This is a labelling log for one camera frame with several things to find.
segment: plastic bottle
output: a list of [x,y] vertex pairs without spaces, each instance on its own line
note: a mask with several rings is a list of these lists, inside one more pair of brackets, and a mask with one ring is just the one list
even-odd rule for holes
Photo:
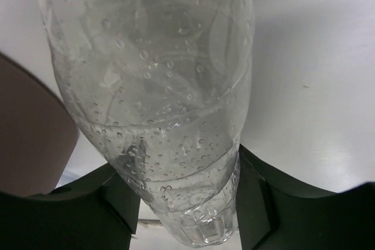
[[251,0],[39,0],[65,105],[180,242],[237,228]]

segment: black plastic part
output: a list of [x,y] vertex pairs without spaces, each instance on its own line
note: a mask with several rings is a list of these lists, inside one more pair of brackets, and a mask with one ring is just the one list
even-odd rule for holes
[[139,197],[110,165],[51,194],[0,193],[0,249],[126,250],[138,209]]
[[243,250],[375,249],[373,183],[334,194],[240,150],[237,215]]

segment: brown rounded object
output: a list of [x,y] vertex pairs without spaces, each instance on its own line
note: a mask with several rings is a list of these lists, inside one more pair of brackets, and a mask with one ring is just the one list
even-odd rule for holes
[[0,191],[17,196],[52,191],[77,137],[63,104],[0,55]]

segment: gray surface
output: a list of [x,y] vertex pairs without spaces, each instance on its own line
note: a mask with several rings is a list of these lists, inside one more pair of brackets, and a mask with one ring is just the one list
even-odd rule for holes
[[[375,0],[254,0],[253,93],[242,142],[310,184],[375,180]],[[36,0],[0,0],[0,51],[57,92]],[[81,137],[67,171],[103,164]]]

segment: clear plastic bottle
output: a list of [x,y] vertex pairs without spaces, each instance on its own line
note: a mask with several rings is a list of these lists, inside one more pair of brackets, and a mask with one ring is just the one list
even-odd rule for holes
[[180,242],[237,228],[251,0],[39,0],[56,80],[90,142]]

